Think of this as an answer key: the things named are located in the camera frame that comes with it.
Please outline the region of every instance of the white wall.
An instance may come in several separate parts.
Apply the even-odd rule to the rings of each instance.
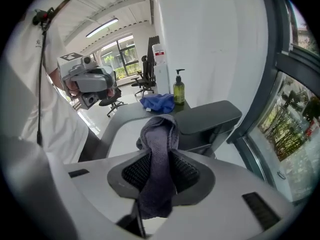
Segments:
[[[245,115],[267,56],[264,1],[155,2],[154,25],[163,39],[171,88],[175,70],[184,68],[181,77],[191,107],[229,100]]]
[[[141,70],[143,69],[143,63],[141,61],[142,56],[148,53],[149,38],[155,37],[156,30],[153,25],[143,25],[132,31],[136,53],[138,55]]]

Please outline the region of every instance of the window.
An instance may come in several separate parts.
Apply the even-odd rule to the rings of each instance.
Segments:
[[[248,170],[298,205],[320,177],[319,46],[289,0],[264,2],[269,47],[263,76],[227,142]]]
[[[120,39],[119,41],[120,49],[125,49],[127,47],[131,47],[135,45],[134,36],[129,35],[125,38]]]
[[[97,55],[103,66],[112,67],[117,80],[141,72],[133,35],[109,43]]]
[[[277,94],[249,133],[290,201],[308,197],[320,175],[320,99],[282,73]]]
[[[290,1],[287,2],[287,9],[292,32],[291,42],[314,54],[320,55],[316,39],[299,10]]]

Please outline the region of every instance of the green liquid soap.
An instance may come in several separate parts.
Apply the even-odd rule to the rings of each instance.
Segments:
[[[181,76],[179,75],[180,71],[184,71],[184,69],[176,69],[176,82],[173,85],[173,100],[176,105],[185,104],[185,84],[181,82]]]

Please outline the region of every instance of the white shirt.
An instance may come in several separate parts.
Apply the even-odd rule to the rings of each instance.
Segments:
[[[43,42],[42,29],[32,23],[35,11],[26,14],[13,31],[5,56],[21,79],[36,96],[34,106],[25,123],[21,137],[36,143],[38,131],[38,77]],[[45,44],[45,67],[41,78],[41,133],[43,149],[59,157],[64,164],[76,163],[88,136],[88,127],[72,106],[51,85],[46,75],[57,66],[57,57],[68,54],[58,28],[50,26]]]

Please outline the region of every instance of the ceiling light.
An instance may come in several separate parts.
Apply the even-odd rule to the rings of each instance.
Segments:
[[[104,56],[106,56],[106,55],[108,55],[108,54],[110,54],[110,53],[113,53],[113,51],[109,51],[109,52],[106,53],[105,55],[102,55],[101,58],[104,57]]]
[[[97,27],[95,30],[91,31],[89,34],[87,34],[85,37],[86,38],[90,38],[93,35],[95,35],[96,33],[98,33],[99,31],[103,30],[104,28],[112,25],[113,23],[116,23],[118,21],[117,18],[113,18],[112,20],[107,21],[106,23],[104,23],[103,25]]]

